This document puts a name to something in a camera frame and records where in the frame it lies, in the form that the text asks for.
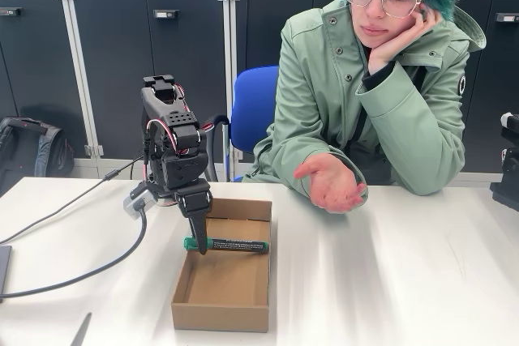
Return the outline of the seated person's right hand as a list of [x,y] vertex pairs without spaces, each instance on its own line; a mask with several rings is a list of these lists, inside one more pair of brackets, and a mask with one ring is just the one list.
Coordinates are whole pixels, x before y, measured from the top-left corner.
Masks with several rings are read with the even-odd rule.
[[329,213],[345,213],[362,202],[365,185],[329,153],[309,156],[294,171],[296,179],[310,178],[309,199]]

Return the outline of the seated person's left hand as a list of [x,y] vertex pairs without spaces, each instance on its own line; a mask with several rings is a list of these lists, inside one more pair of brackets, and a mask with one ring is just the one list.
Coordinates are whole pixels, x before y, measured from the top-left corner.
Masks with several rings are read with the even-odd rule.
[[371,49],[367,69],[370,75],[386,67],[404,48],[442,21],[442,15],[420,3],[401,26],[381,37],[371,36],[364,45]]

